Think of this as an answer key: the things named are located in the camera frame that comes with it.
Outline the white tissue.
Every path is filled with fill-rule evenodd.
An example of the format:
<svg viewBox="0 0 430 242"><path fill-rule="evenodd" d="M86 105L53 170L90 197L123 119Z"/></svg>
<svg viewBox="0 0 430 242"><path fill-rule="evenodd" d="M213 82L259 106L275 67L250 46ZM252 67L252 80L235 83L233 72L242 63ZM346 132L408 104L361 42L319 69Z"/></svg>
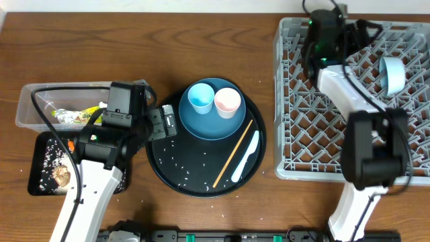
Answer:
<svg viewBox="0 0 430 242"><path fill-rule="evenodd" d="M108 106L108 105L107 105L106 103L104 103L104 102L100 102L100 103L99 103L99 107L100 107L100 108L107 108L107 106Z"/></svg>

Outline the light blue rice bowl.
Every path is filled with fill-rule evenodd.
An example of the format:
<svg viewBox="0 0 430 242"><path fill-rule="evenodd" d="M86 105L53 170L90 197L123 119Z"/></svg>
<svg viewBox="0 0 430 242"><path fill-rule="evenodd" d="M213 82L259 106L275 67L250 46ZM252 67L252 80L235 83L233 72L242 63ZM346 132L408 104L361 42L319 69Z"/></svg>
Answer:
<svg viewBox="0 0 430 242"><path fill-rule="evenodd" d="M381 57L379 72L384 74L380 83L385 96L394 95L404 89L406 73L401 59L386 56Z"/></svg>

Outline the green snack wrapper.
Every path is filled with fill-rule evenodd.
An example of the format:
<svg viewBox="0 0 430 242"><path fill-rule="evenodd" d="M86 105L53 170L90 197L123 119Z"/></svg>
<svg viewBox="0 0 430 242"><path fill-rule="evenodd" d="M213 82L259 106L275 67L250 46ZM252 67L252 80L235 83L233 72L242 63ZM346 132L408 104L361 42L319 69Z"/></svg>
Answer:
<svg viewBox="0 0 430 242"><path fill-rule="evenodd" d="M93 113L98 109L99 106L93 106L81 111L58 109L51 111L51 115L55 117L60 124L86 124L92 117Z"/></svg>

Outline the orange carrot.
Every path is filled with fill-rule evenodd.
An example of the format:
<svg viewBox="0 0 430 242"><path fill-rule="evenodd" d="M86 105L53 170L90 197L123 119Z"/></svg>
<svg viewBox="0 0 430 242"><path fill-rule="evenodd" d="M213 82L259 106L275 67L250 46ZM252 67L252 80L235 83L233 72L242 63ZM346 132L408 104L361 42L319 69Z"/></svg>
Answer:
<svg viewBox="0 0 430 242"><path fill-rule="evenodd" d="M69 140L67 144L68 144L68 147L69 147L69 151L73 152L75 150L74 142L71 141L71 140Z"/></svg>

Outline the light blue cup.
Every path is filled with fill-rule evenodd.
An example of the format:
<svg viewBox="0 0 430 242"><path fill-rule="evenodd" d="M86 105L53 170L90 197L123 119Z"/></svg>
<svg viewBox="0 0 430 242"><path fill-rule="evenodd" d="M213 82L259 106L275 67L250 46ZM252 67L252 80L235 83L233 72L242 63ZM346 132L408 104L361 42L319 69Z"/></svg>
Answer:
<svg viewBox="0 0 430 242"><path fill-rule="evenodd" d="M188 91L188 100L198 114L207 114L214 103L214 90L206 83L192 85Z"/></svg>

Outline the dried brown mushroom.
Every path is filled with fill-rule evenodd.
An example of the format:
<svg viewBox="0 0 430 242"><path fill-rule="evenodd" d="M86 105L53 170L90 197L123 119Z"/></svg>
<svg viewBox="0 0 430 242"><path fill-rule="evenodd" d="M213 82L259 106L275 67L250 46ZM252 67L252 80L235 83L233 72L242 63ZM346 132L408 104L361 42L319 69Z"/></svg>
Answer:
<svg viewBox="0 0 430 242"><path fill-rule="evenodd" d="M71 173L66 165L59 165L53 169L52 177L60 187L64 188L70 183Z"/></svg>

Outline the white plastic knife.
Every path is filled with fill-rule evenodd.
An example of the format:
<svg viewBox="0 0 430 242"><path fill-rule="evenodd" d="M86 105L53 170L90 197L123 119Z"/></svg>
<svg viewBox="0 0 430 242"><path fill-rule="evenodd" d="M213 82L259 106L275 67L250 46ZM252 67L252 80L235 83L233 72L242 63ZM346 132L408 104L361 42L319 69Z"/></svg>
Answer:
<svg viewBox="0 0 430 242"><path fill-rule="evenodd" d="M245 151L245 154L243 155L243 158L241 159L240 163L237 165L235 171L231 176L232 182L237 183L239 181L249 156L252 155L257 150L258 144L259 144L259 131L256 130L253 134L251 142L249 143L249 146L247 147L247 150Z"/></svg>

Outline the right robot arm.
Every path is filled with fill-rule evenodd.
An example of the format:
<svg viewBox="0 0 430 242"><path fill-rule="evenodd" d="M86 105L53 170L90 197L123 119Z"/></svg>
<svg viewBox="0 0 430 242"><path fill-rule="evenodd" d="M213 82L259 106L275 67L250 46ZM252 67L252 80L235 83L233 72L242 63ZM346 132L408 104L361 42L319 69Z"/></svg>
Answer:
<svg viewBox="0 0 430 242"><path fill-rule="evenodd" d="M317 9L309 14L302 47L304 74L326 95L346 121L341 148L345 185L329 217L331 241L359 241L376 204L396 178L411 175L407 140L409 116L376 99L347 66L347 58L369 46L382 33L380 24L347 22L345 12Z"/></svg>

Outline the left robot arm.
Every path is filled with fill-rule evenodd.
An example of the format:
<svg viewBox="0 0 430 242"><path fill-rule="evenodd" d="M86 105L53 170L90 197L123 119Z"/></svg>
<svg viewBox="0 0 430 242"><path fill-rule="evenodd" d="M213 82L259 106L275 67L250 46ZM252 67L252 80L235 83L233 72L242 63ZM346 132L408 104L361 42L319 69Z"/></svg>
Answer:
<svg viewBox="0 0 430 242"><path fill-rule="evenodd" d="M107 205L131 158L167 137L157 96L144 80L113 82L106 108L95 111L75 139L74 172L51 241L95 241Z"/></svg>

